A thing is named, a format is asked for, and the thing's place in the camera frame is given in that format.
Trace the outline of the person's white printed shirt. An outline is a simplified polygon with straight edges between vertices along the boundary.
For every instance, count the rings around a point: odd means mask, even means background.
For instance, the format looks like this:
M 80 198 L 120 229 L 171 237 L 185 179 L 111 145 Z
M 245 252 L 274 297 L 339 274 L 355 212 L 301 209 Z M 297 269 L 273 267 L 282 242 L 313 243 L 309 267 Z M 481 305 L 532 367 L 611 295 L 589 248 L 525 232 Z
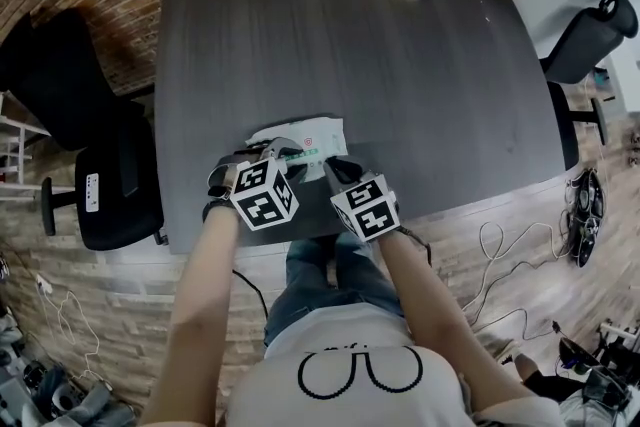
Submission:
M 564 427 L 538 396 L 475 412 L 463 376 L 406 322 L 357 303 L 317 309 L 267 346 L 233 388 L 228 427 Z

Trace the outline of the black mesh office chair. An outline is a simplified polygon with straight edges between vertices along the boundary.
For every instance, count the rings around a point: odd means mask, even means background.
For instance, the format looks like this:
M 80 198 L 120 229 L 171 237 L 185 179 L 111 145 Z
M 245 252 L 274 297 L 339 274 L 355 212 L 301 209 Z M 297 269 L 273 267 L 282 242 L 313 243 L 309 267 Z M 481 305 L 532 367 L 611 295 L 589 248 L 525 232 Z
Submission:
M 638 17 L 629 0 L 600 0 L 598 6 L 580 10 L 550 54 L 540 60 L 556 116 L 566 170 L 580 161 L 576 123 L 595 125 L 603 145 L 608 143 L 608 132 L 601 102 L 593 97 L 589 100 L 589 110 L 573 111 L 562 86 L 580 83 L 625 39 L 635 38 L 638 30 Z

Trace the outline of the person's right forearm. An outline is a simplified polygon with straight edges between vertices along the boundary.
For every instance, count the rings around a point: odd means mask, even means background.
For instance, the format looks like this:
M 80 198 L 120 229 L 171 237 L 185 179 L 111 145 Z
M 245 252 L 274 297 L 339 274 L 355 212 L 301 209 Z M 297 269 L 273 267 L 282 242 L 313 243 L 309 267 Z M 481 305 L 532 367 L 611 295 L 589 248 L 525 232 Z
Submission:
M 464 378 L 474 412 L 533 395 L 484 349 L 454 296 L 407 236 L 393 231 L 378 245 L 414 342 Z

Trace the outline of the person's blue jeans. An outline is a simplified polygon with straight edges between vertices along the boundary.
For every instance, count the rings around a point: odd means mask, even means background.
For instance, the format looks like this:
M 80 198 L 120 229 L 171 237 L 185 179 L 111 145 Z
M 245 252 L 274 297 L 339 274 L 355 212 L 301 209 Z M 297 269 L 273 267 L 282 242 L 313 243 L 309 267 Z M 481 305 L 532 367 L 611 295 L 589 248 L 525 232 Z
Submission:
M 274 302 L 264 331 L 267 348 L 316 310 L 370 305 L 401 318 L 399 299 L 373 260 L 371 245 L 344 232 L 291 243 L 286 288 Z

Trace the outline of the white plastic packet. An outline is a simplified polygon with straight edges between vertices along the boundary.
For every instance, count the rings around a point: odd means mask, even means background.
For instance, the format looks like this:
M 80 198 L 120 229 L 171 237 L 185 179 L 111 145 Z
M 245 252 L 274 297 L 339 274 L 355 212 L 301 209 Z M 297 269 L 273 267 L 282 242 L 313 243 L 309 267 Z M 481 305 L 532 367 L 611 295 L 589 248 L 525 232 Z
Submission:
M 261 129 L 249 137 L 246 144 L 259 145 L 261 141 L 276 137 L 295 141 L 304 153 L 297 158 L 276 160 L 280 166 L 286 163 L 288 172 L 305 168 L 303 173 L 293 178 L 294 182 L 312 182 L 325 176 L 323 163 L 328 157 L 348 154 L 343 126 L 342 118 L 321 116 L 301 119 Z

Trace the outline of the white desk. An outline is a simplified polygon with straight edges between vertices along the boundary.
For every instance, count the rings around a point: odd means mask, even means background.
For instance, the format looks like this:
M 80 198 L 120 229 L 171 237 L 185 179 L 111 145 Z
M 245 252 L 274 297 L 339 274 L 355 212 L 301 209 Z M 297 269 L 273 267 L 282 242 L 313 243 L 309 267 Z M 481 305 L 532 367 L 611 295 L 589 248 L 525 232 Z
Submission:
M 640 115 L 640 68 L 632 49 L 623 43 L 602 61 L 613 91 L 612 100 L 602 102 L 602 111 L 607 121 L 627 115 Z

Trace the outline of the person's left forearm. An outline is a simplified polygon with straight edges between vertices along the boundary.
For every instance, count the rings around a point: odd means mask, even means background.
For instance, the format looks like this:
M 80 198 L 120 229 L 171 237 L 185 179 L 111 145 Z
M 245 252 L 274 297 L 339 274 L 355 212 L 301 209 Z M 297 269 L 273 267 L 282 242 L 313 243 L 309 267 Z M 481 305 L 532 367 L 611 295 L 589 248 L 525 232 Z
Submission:
M 165 357 L 143 426 L 215 423 L 238 232 L 234 209 L 209 211 L 176 290 Z

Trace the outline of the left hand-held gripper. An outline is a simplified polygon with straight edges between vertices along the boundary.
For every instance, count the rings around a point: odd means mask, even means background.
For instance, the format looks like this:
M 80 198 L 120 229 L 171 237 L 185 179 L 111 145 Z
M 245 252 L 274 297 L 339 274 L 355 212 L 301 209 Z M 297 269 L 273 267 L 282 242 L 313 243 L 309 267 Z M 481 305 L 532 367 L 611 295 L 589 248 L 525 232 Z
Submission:
M 297 158 L 304 149 L 285 137 L 261 141 L 259 146 L 227 155 L 218 162 L 236 164 L 237 173 L 229 199 L 215 201 L 231 204 L 251 231 L 288 223 L 299 208 L 286 178 L 287 165 L 280 166 L 276 159 Z

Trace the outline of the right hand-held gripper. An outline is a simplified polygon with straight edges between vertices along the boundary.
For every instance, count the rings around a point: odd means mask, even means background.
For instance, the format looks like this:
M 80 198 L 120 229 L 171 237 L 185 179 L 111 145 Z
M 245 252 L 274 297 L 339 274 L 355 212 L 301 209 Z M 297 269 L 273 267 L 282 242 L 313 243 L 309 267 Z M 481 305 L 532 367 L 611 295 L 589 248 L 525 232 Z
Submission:
M 323 170 L 334 210 L 361 241 L 372 241 L 400 227 L 395 193 L 382 174 L 362 182 L 370 170 L 348 155 L 328 157 Z

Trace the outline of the person's left hand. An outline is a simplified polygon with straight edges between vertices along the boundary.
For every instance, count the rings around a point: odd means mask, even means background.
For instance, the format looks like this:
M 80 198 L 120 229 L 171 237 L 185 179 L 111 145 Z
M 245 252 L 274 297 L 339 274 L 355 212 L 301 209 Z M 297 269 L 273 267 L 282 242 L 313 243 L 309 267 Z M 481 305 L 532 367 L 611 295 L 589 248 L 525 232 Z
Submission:
M 228 200 L 233 190 L 236 173 L 236 164 L 218 164 L 207 179 L 208 196 L 213 200 Z

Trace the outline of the black office chair white label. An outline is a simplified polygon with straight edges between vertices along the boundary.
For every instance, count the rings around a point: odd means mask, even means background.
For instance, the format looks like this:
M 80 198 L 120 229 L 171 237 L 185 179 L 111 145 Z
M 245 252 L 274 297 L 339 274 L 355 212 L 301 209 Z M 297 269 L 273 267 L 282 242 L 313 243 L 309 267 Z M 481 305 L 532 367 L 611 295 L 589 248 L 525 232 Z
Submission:
M 74 187 L 41 185 L 44 231 L 73 205 L 87 249 L 110 251 L 164 225 L 154 135 L 143 105 L 117 96 L 79 10 L 35 26 L 23 15 L 0 44 L 0 91 L 10 93 L 64 150 L 76 154 Z

